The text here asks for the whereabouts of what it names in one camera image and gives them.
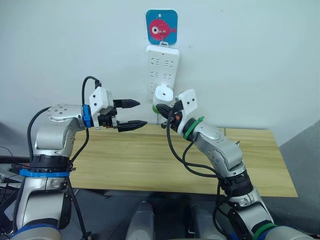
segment pink fish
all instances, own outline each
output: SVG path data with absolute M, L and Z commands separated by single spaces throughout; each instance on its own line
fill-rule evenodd
M 149 32 L 154 39 L 161 41 L 168 37 L 171 32 L 176 33 L 177 30 L 175 28 L 171 29 L 162 19 L 155 19 L 149 25 Z

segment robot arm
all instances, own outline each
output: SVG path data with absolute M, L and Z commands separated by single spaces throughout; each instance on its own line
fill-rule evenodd
M 168 119 L 161 126 L 170 125 L 184 139 L 194 141 L 218 175 L 226 179 L 221 180 L 221 188 L 227 196 L 230 206 L 228 218 L 238 239 L 312 239 L 292 228 L 276 227 L 258 190 L 250 181 L 239 144 L 227 139 L 219 128 L 204 122 L 204 117 L 195 118 L 194 111 L 198 107 L 195 91 L 186 90 L 175 101 L 173 107 L 165 104 L 156 106 L 160 114 Z
M 140 103 L 131 99 L 113 100 L 101 85 L 96 85 L 89 101 L 90 105 L 58 104 L 47 110 L 48 121 L 37 132 L 29 169 L 20 172 L 25 179 L 15 204 L 14 240 L 61 239 L 59 230 L 69 224 L 71 217 L 72 195 L 65 189 L 70 183 L 70 171 L 75 170 L 70 156 L 78 131 L 103 126 L 124 132 L 147 123 L 117 121 L 117 108 L 132 108 Z

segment white power strip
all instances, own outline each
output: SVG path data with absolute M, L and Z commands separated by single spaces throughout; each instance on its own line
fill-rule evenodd
M 156 88 L 165 85 L 172 89 L 175 85 L 180 52 L 178 49 L 159 45 L 148 45 L 147 55 L 147 78 L 148 99 L 152 100 Z

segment green ring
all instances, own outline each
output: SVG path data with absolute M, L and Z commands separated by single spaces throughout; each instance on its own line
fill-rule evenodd
M 204 116 L 201 116 L 198 118 L 198 120 L 196 120 L 194 123 L 192 123 L 192 125 L 188 128 L 188 130 L 185 132 L 183 138 L 185 140 L 187 140 L 187 138 L 189 137 L 190 133 L 195 129 L 195 127 L 201 123 L 203 120 L 205 119 Z
M 253 240 L 257 240 L 259 235 L 262 234 L 265 230 L 272 228 L 272 227 L 276 227 L 277 225 L 273 224 L 272 222 L 267 223 L 261 227 L 258 228 L 258 230 L 255 232 L 254 236 L 253 236 Z
M 152 111 L 155 113 L 155 114 L 160 114 L 160 112 L 158 111 L 157 107 L 155 105 L 152 105 Z

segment wooden table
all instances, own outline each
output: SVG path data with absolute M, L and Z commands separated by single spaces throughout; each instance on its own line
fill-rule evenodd
M 85 131 L 78 132 L 75 153 L 85 140 Z M 240 141 L 244 162 L 252 183 L 262 196 L 297 197 L 284 160 L 271 131 L 226 129 L 226 136 Z M 189 144 L 171 131 L 173 146 L 182 156 Z M 210 165 L 195 147 L 187 161 Z M 217 180 L 188 172 L 172 155 L 165 130 L 148 124 L 143 128 L 118 132 L 116 129 L 90 130 L 90 140 L 78 156 L 70 175 L 76 188 L 107 190 L 139 190 L 215 194 Z

